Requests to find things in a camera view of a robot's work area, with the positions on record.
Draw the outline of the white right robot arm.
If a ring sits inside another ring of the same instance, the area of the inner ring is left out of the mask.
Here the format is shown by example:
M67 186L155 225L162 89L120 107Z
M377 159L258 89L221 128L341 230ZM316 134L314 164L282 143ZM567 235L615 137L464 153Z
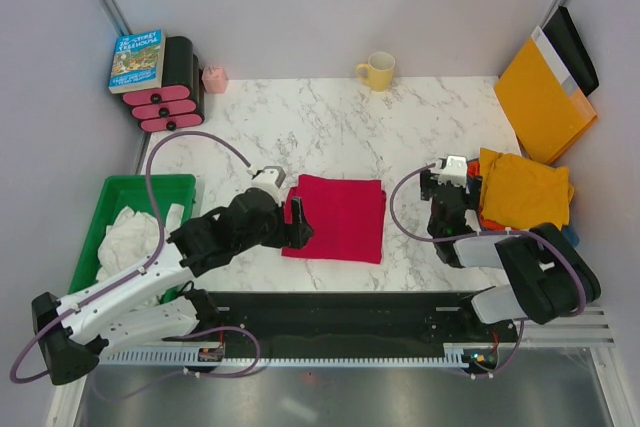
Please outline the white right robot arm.
M480 187L468 182L463 157L449 157L420 173L421 199L431 203L427 233L439 259L458 269L501 269L508 279L506 286L471 297L470 308L457 318L465 338L481 340L504 320L544 325L577 315L600 298L595 273L555 225L502 232L471 228L466 213L477 205L479 193Z

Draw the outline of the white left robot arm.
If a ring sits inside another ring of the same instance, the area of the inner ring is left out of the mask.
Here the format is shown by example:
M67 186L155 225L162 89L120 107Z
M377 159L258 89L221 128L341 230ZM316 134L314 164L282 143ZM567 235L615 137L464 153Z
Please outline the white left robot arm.
M301 249L313 235L301 198L292 198L286 210L266 191L250 188L228 206L185 222L150 256L113 277L62 298L40 294L31 312L44 376L61 386L91 372L101 354L131 339L118 319L147 298L226 266L255 246Z

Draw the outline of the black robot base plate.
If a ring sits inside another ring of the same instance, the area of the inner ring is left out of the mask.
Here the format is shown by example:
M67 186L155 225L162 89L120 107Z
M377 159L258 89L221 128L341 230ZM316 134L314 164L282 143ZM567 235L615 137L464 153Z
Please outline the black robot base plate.
M196 303L196 331L232 357L436 357L448 344L511 343L510 320L473 317L468 292L208 292Z

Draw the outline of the crimson red t-shirt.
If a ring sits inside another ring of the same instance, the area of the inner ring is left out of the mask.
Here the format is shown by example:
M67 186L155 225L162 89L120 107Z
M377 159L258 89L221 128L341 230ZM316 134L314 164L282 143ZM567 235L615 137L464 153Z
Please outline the crimson red t-shirt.
M379 179L301 174L288 193L287 221L292 220L291 202L295 197L302 200L314 235L302 249L284 248L284 257L370 264L382 261L387 196Z

